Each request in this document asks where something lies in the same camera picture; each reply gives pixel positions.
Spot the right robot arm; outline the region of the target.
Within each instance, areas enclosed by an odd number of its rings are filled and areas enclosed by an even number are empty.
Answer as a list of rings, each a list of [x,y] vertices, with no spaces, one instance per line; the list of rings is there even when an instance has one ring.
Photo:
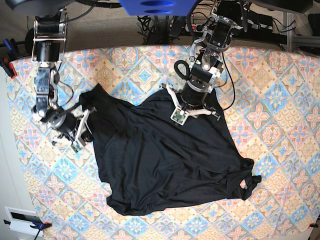
[[[56,14],[37,16],[33,24],[33,47],[31,60],[38,64],[34,86],[36,92],[33,118],[59,132],[53,144],[67,142],[78,153],[86,143],[94,140],[87,120],[95,107],[85,109],[81,116],[73,110],[81,105],[76,103],[69,109],[58,105],[58,84],[60,82],[57,63],[62,63],[67,41],[67,14],[61,10]]]

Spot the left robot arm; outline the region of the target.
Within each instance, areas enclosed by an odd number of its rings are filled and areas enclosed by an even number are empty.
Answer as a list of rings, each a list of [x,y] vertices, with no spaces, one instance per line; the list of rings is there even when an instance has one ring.
[[[213,115],[220,119],[220,114],[209,103],[209,96],[217,87],[217,82],[224,70],[219,61],[221,53],[225,52],[232,40],[232,29],[237,24],[223,16],[210,14],[211,25],[202,27],[202,36],[195,39],[189,50],[188,64],[184,60],[174,63],[177,75],[185,81],[182,90],[176,91],[173,86],[165,86],[172,98],[175,109],[170,119],[179,125],[184,125],[188,117],[197,118],[200,115]]]

